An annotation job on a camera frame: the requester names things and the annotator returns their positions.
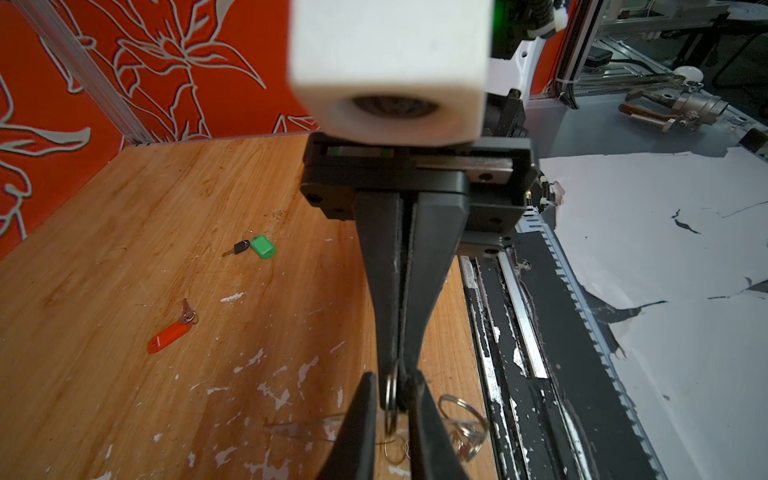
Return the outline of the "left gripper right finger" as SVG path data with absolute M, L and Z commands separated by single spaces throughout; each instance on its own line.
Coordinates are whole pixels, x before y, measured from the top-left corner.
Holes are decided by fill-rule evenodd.
M 408 416 L 412 478 L 468 479 L 420 371 L 406 382 L 403 406 Z

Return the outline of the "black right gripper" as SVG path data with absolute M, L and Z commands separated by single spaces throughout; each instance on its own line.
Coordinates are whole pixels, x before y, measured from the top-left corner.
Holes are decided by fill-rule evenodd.
M 316 132 L 303 162 L 300 190 L 308 203 L 332 220 L 354 217 L 374 307 L 382 390 L 397 360 L 402 280 L 402 199 L 389 192 L 421 193 L 406 248 L 400 326 L 406 384 L 418 370 L 426 327 L 457 248 L 462 256 L 490 257 L 510 243 L 540 176 L 533 143 L 481 137 L 444 147 L 364 145 Z

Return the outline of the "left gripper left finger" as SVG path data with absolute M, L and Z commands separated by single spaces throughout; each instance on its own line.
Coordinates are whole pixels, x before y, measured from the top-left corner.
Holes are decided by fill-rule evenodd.
M 317 479 L 374 478 L 377 408 L 377 378 L 366 372 Z

